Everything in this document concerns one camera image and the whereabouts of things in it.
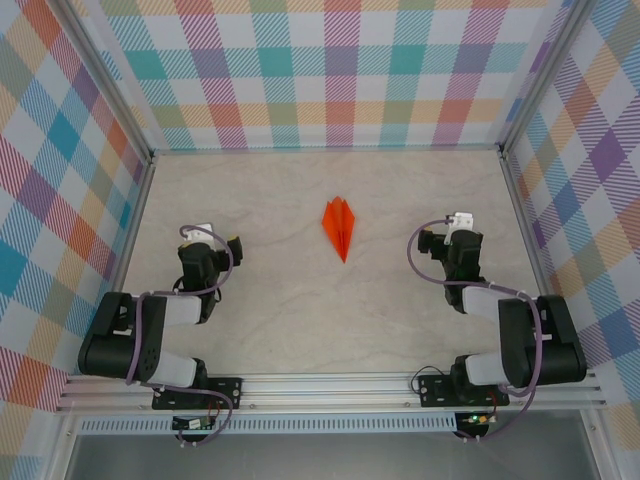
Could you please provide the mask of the orange paper sheet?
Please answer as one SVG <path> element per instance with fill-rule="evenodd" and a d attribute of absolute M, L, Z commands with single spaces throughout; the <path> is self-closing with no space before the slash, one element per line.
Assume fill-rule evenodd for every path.
<path fill-rule="evenodd" d="M 335 197 L 326 204 L 322 226 L 336 253 L 343 263 L 347 261 L 355 216 L 348 202 Z"/>

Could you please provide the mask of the left green circuit board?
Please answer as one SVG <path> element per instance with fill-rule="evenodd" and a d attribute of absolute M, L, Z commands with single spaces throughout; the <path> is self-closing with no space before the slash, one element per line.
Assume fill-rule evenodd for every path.
<path fill-rule="evenodd" d="M 216 422 L 216 416 L 174 416 L 171 421 L 171 429 L 173 431 L 207 431 L 212 430 Z"/>

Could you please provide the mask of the green circuit board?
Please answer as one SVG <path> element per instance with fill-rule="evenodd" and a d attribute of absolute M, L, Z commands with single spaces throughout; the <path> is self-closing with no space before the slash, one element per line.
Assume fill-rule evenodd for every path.
<path fill-rule="evenodd" d="M 462 412 L 456 414 L 458 428 L 475 425 L 485 425 L 492 421 L 493 414 L 489 412 Z"/>
<path fill-rule="evenodd" d="M 173 431 L 207 431 L 212 430 L 216 422 L 216 416 L 174 416 L 171 421 L 171 429 Z"/>

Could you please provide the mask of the right green circuit board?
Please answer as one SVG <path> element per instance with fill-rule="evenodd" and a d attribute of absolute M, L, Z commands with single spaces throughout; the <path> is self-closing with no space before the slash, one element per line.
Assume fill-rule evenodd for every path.
<path fill-rule="evenodd" d="M 485 425 L 492 421 L 493 414 L 489 412 L 462 412 L 456 414 L 458 428 L 475 425 Z"/>

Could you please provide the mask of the aluminium side rail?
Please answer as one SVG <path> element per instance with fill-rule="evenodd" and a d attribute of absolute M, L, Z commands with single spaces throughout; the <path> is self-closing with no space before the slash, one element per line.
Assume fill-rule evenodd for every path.
<path fill-rule="evenodd" d="M 144 167 L 142 169 L 140 188 L 134 208 L 129 218 L 126 235 L 124 237 L 123 249 L 121 254 L 116 258 L 116 262 L 109 277 L 108 287 L 105 289 L 106 292 L 121 291 L 124 286 L 135 242 L 142 222 L 142 217 L 144 215 L 144 210 L 151 190 L 156 170 L 156 160 L 156 152 L 150 151 L 150 156 L 145 160 Z"/>
<path fill-rule="evenodd" d="M 503 365 L 508 373 L 517 375 L 512 383 L 514 386 L 526 379 L 531 380 L 536 347 L 541 346 L 542 363 L 536 383 L 566 383 L 568 376 L 580 372 L 584 365 L 580 342 L 565 300 L 552 294 L 544 279 L 541 256 L 534 245 L 533 230 L 527 223 L 524 202 L 516 186 L 510 162 L 502 159 L 499 154 L 499 163 L 539 290 L 535 306 L 541 314 L 541 332 L 537 333 L 533 312 L 528 304 L 522 300 L 507 303 L 500 317 L 500 347 L 505 359 Z"/>

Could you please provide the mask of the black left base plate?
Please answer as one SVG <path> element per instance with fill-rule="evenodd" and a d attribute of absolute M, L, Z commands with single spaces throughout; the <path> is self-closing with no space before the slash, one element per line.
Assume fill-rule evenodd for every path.
<path fill-rule="evenodd" d="M 208 377 L 190 387 L 154 388 L 151 402 L 153 410 L 228 410 L 238 409 L 242 395 L 240 377 Z"/>

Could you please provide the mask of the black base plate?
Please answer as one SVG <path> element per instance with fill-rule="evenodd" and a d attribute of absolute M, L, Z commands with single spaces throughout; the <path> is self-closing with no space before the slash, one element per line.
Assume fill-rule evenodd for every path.
<path fill-rule="evenodd" d="M 228 410 L 238 409 L 242 395 L 240 377 L 208 377 L 190 387 L 154 388 L 151 402 L 153 410 Z"/>
<path fill-rule="evenodd" d="M 497 386 L 458 384 L 449 375 L 418 377 L 420 404 L 427 407 L 508 406 L 510 398 Z"/>

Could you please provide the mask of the thin aluminium wall rail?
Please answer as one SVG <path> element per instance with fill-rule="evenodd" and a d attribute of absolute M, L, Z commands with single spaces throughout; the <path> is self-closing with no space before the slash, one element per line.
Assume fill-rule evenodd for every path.
<path fill-rule="evenodd" d="M 205 156 L 205 155 L 244 155 L 244 154 L 297 154 L 297 153 L 350 153 L 350 152 L 415 152 L 415 151 L 492 151 L 498 152 L 499 144 L 439 144 L 410 146 L 333 146 L 333 147 L 282 147 L 282 148 L 236 148 L 236 149 L 156 149 L 154 158 L 161 156 Z"/>

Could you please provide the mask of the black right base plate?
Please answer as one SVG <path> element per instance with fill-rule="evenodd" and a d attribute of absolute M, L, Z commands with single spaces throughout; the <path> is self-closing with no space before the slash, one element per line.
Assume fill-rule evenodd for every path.
<path fill-rule="evenodd" d="M 497 386 L 458 384 L 449 375 L 418 377 L 420 404 L 427 407 L 508 406 L 510 398 Z"/>

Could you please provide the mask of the long aluminium base rail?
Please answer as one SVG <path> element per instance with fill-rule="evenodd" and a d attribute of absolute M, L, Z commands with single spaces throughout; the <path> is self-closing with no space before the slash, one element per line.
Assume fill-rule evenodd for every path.
<path fill-rule="evenodd" d="M 244 374 L 240 412 L 391 413 L 418 412 L 409 373 Z M 116 415 L 150 413 L 152 389 L 90 376 L 71 376 L 58 403 L 59 413 Z M 532 411 L 590 410 L 607 406 L 593 373 L 580 383 L 542 386 Z"/>

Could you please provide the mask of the aluminium frame post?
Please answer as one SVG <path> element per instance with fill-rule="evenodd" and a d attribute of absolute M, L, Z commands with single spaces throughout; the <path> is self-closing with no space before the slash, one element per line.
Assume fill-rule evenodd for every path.
<path fill-rule="evenodd" d="M 94 79 L 99 91 L 104 95 L 108 105 L 112 108 L 116 119 L 127 138 L 136 151 L 149 164 L 152 162 L 152 150 L 146 141 L 138 122 L 130 112 L 121 95 L 113 76 L 105 64 L 100 51 L 87 33 L 80 17 L 76 13 L 70 0 L 47 0 L 49 6 L 69 35 L 71 42 L 77 49 L 86 68 Z"/>
<path fill-rule="evenodd" d="M 504 121 L 496 134 L 502 159 L 508 158 L 523 136 L 596 3 L 597 0 L 549 0 L 522 57 L 515 86 L 506 97 Z"/>

